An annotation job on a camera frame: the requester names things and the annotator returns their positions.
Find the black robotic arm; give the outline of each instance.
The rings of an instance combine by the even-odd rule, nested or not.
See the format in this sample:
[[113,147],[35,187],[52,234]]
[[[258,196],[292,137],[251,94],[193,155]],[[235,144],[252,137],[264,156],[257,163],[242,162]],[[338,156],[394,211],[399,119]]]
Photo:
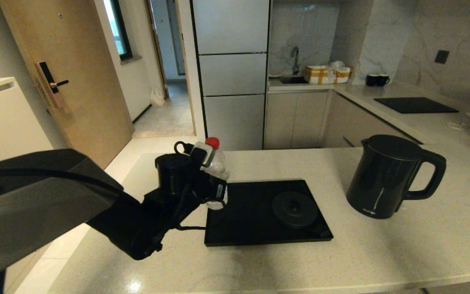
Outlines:
[[201,171],[215,154],[210,146],[178,142],[175,152],[155,159],[159,188],[142,203],[73,149],[0,161],[0,271],[83,222],[136,260],[161,250],[169,229],[198,229],[180,223],[201,203],[220,201],[226,182]]

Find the wall socket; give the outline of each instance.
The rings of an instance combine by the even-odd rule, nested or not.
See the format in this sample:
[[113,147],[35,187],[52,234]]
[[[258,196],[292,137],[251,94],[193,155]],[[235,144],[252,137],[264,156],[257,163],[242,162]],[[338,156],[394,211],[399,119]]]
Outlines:
[[436,63],[441,63],[442,65],[445,65],[445,63],[447,61],[447,57],[449,57],[449,51],[438,50],[438,53],[436,54],[435,62]]

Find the black kettle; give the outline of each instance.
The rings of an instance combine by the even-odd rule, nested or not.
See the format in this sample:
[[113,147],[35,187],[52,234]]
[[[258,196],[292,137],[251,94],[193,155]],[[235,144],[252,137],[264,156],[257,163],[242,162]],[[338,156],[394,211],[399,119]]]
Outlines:
[[[446,159],[415,143],[390,135],[362,140],[364,153],[346,197],[361,214],[375,219],[393,216],[404,200],[431,197],[446,171]],[[420,166],[429,162],[435,171],[424,190],[409,191]]]

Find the kettle handle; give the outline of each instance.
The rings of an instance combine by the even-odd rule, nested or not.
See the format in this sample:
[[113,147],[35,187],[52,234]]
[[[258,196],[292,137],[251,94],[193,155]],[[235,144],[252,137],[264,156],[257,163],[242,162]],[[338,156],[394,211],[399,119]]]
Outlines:
[[427,187],[425,187],[424,190],[407,191],[405,194],[405,197],[403,198],[404,200],[428,199],[436,191],[436,188],[438,188],[438,185],[442,181],[443,175],[446,173],[446,158],[444,158],[440,154],[436,154],[431,151],[425,150],[425,152],[426,153],[424,154],[423,159],[420,161],[420,163],[416,167],[416,170],[414,171],[412,179],[410,183],[408,184],[407,188],[409,188],[409,186],[411,185],[413,179],[416,176],[416,173],[418,173],[420,166],[424,162],[429,162],[430,164],[434,165],[435,171],[431,177],[431,180],[429,181],[429,184],[427,184]]

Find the floor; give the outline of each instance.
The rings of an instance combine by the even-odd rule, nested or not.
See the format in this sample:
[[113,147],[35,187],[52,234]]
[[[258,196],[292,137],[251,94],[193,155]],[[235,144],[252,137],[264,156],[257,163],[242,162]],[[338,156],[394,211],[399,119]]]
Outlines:
[[[177,141],[195,143],[197,138],[178,136],[132,139],[104,171],[121,183],[141,154],[173,153],[173,145]],[[89,229],[84,223],[54,240],[15,293],[46,294]]]
[[133,138],[193,136],[192,112],[186,81],[168,83],[169,98],[151,106],[134,124]]

